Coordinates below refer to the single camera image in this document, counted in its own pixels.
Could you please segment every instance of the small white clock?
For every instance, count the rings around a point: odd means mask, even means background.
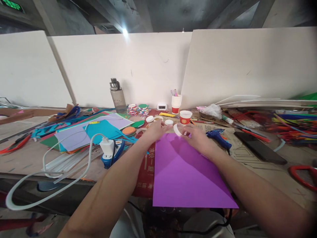
[[[167,110],[167,104],[166,103],[158,103],[158,110],[159,111]]]

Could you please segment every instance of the water bottle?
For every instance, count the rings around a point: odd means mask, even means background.
[[[110,93],[112,96],[113,104],[116,108],[116,112],[122,114],[126,113],[126,103],[123,90],[116,78],[111,78]]]

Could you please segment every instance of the black cable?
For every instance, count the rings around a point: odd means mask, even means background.
[[[143,213],[146,215],[146,213],[144,211],[142,211],[140,208],[138,208],[136,205],[134,205],[132,202],[128,201],[128,203],[130,203],[136,210],[138,210],[139,212]]]
[[[140,208],[138,208],[132,202],[128,201],[128,203],[131,204],[136,210],[138,210],[139,212],[141,212],[141,213],[146,215],[146,212],[142,211]],[[230,208],[228,220],[225,223],[223,223],[223,224],[217,223],[216,225],[214,225],[211,228],[209,228],[207,231],[180,231],[180,230],[176,230],[176,229],[173,229],[173,230],[175,232],[183,233],[183,234],[207,235],[208,233],[212,232],[214,229],[216,229],[219,226],[222,226],[222,227],[228,226],[229,223],[230,223],[231,217],[232,217],[232,209]]]

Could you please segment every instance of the hot glue gun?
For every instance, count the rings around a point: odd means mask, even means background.
[[[230,150],[232,145],[221,137],[221,135],[220,135],[221,132],[223,132],[222,129],[216,129],[216,130],[212,130],[212,131],[207,132],[206,135],[209,138],[216,140],[224,149],[226,149],[228,151],[228,150]]]

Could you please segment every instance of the orange paper circle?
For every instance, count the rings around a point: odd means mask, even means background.
[[[135,132],[135,128],[134,127],[126,127],[122,130],[122,133],[125,135],[131,134]]]

